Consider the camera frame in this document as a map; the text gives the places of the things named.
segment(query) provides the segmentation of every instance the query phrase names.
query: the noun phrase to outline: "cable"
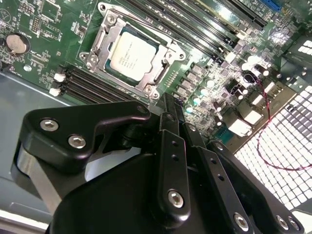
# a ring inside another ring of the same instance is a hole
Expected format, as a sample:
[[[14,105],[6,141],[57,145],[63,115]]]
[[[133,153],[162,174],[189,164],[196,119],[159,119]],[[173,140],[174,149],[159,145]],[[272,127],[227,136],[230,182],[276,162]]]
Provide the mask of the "cable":
[[[301,167],[298,167],[298,168],[285,168],[285,167],[279,167],[279,166],[275,166],[273,164],[270,164],[261,154],[260,152],[260,139],[261,139],[261,135],[262,133],[264,132],[264,130],[268,127],[268,125],[271,123],[272,121],[272,116],[271,116],[271,111],[270,111],[270,105],[269,105],[269,100],[268,100],[268,95],[267,93],[265,92],[264,88],[263,88],[263,85],[261,83],[260,80],[257,81],[257,83],[260,85],[261,87],[261,90],[262,90],[262,93],[263,93],[263,96],[264,96],[264,99],[265,99],[265,103],[266,103],[266,108],[267,108],[267,111],[268,111],[268,122],[267,124],[263,127],[263,129],[260,131],[259,133],[259,136],[257,138],[257,152],[258,152],[258,155],[262,158],[262,160],[264,161],[264,163],[268,166],[271,166],[275,169],[281,169],[281,170],[285,170],[285,171],[301,171],[301,170],[305,170],[305,169],[308,169],[308,168],[311,168],[312,167],[312,164],[310,164],[309,166],[301,166]]]

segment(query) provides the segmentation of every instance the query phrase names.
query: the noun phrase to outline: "white ventilation grille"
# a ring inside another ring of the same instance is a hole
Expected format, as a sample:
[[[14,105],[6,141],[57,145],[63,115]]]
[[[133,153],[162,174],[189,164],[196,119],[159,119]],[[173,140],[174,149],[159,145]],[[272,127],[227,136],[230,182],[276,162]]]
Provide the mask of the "white ventilation grille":
[[[312,168],[289,172],[267,166],[257,153],[258,136],[235,156],[289,210],[311,199]],[[262,156],[273,165],[298,168],[312,163],[312,86],[272,119],[260,141]]]

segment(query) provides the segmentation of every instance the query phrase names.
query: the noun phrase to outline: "black dimm slot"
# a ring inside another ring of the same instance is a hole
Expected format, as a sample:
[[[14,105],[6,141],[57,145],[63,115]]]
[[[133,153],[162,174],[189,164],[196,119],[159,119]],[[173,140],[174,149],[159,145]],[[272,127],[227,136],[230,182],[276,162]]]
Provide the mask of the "black dimm slot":
[[[247,21],[252,27],[262,30],[268,23],[238,0],[219,0],[230,11]]]
[[[69,74],[70,82],[75,82],[82,84],[83,86],[89,87],[92,90],[93,87],[96,87],[98,93],[101,93],[104,96],[107,96],[112,101],[127,101],[127,100],[136,100],[134,97],[114,88],[113,86],[106,84],[104,81],[94,77],[91,74],[88,74],[77,68],[68,69],[67,74]]]
[[[185,1],[186,3],[188,3],[189,5],[192,5],[192,8],[194,8],[196,11],[202,13],[205,17],[209,18],[211,21],[213,21],[213,22],[214,22],[215,24],[217,24],[219,27],[223,28],[224,30],[226,30],[226,31],[229,32],[230,34],[235,35],[235,32],[234,32],[232,29],[226,27],[224,24],[222,24],[221,22],[219,22],[213,15],[211,15],[211,14],[209,13],[209,10],[208,10],[208,9],[206,9],[206,8],[202,9],[202,8],[200,8],[199,5],[195,4],[194,2],[191,2],[191,1],[188,1],[188,0],[184,0],[184,1]],[[182,7],[189,15],[191,15],[191,16],[193,16],[193,17],[196,17],[197,20],[198,20],[199,22],[201,22],[201,24],[203,25],[203,26],[201,26],[201,27],[204,27],[204,28],[207,27],[207,30],[210,31],[212,34],[214,34],[216,37],[218,37],[220,40],[225,41],[225,39],[228,39],[227,36],[223,35],[223,32],[220,32],[220,31],[214,29],[214,28],[212,27],[211,24],[209,24],[209,23],[206,22],[205,20],[201,19],[200,17],[197,17],[196,15],[194,15],[194,13],[192,13],[192,12],[190,11],[190,9],[188,9],[188,8],[186,8],[186,7],[183,7],[183,5],[181,5],[181,2],[180,2],[180,1],[173,1],[173,2],[172,2],[172,5],[174,5],[176,8],[177,8],[178,6],[179,6],[179,7]]]
[[[197,17],[196,15],[192,14],[190,11],[188,11],[186,8],[181,8],[180,5],[177,2],[172,2],[172,5],[176,10],[181,12],[184,15],[189,15],[193,17],[193,21],[195,24],[199,25],[200,27],[206,29],[211,34],[215,35],[219,40],[224,40],[226,37],[223,36],[219,31],[215,30],[211,25],[209,25],[206,21],[203,19]]]
[[[174,14],[173,12],[171,12],[170,10],[164,9],[163,5],[161,5],[157,0],[150,0],[149,4],[151,4],[151,2],[153,2],[153,4],[155,5],[155,7],[160,8],[161,10],[163,10],[163,12],[169,16],[172,17],[173,20],[181,23],[182,25],[186,25],[187,27],[189,27],[190,29],[192,29],[192,33],[202,39],[203,41],[205,41],[207,44],[211,45],[212,47],[214,47],[215,50],[218,50],[218,45],[216,44],[219,43],[218,41],[213,41],[212,39],[210,39],[207,35],[205,35],[205,33],[203,33],[202,31],[198,30],[198,28],[196,28],[194,25],[192,25],[190,22],[188,22],[187,20],[183,19],[183,18],[179,18],[176,14]]]
[[[153,19],[156,22],[163,24],[167,28],[167,30],[173,31],[180,38],[184,38],[185,43],[188,43],[190,46],[196,48],[197,50],[199,50],[203,54],[207,54],[210,57],[214,56],[212,51],[207,50],[205,47],[203,47],[201,44],[199,44],[198,41],[194,40],[192,37],[178,31],[172,24],[170,24],[166,20],[163,20],[162,18],[158,17],[158,15],[156,13],[154,13],[152,10],[150,10],[146,6],[141,5],[140,3],[136,2],[135,0],[128,0],[128,3],[130,5],[132,5],[134,8],[137,8],[137,9],[149,14],[148,16],[151,19]]]

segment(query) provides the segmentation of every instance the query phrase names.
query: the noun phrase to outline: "capacitor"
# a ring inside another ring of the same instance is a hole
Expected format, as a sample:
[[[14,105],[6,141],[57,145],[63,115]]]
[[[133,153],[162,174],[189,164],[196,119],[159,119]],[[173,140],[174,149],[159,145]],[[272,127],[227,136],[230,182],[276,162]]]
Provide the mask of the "capacitor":
[[[255,55],[247,55],[245,58],[249,64],[257,64],[261,61],[261,58]]]
[[[243,93],[239,89],[235,92],[235,96],[238,98],[238,100],[242,100],[244,98]]]
[[[240,86],[238,89],[243,95],[246,95],[248,93],[248,89],[246,89],[244,86]]]
[[[220,112],[220,111],[222,110],[222,108],[221,108],[221,106],[219,105],[219,103],[214,102],[213,105],[214,105],[214,108],[216,109],[216,111]]]
[[[206,79],[206,84],[207,84],[208,88],[212,88],[212,87],[214,87],[215,82],[212,79],[208,78],[208,79]]]
[[[267,77],[270,73],[267,69],[265,69],[263,66],[261,66],[259,64],[256,64],[254,66],[254,69],[257,70],[258,72],[260,72],[265,77]]]
[[[185,106],[185,110],[186,110],[187,113],[190,114],[190,113],[193,113],[194,109],[193,109],[193,107],[191,105],[187,105],[187,106]]]
[[[250,64],[247,63],[247,62],[242,62],[242,63],[240,64],[240,67],[241,67],[241,69],[242,69],[243,71],[248,71],[248,70],[251,70],[252,65],[250,65]]]
[[[200,97],[199,96],[193,96],[192,99],[193,99],[194,105],[200,104]]]
[[[219,119],[218,116],[215,116],[215,117],[214,117],[214,121],[215,121],[215,123],[216,123],[217,126],[221,126],[221,125],[222,125],[222,122],[221,122],[221,120]]]
[[[200,94],[207,96],[209,94],[208,90],[206,89],[206,87],[201,86],[199,89]]]

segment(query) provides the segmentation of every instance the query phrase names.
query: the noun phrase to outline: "connector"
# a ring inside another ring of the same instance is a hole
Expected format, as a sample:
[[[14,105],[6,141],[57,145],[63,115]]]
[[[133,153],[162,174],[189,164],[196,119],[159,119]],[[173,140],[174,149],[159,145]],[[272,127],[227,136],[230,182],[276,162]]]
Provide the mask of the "connector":
[[[281,6],[277,5],[275,2],[271,0],[261,0],[261,2],[273,11],[280,12],[282,9]]]

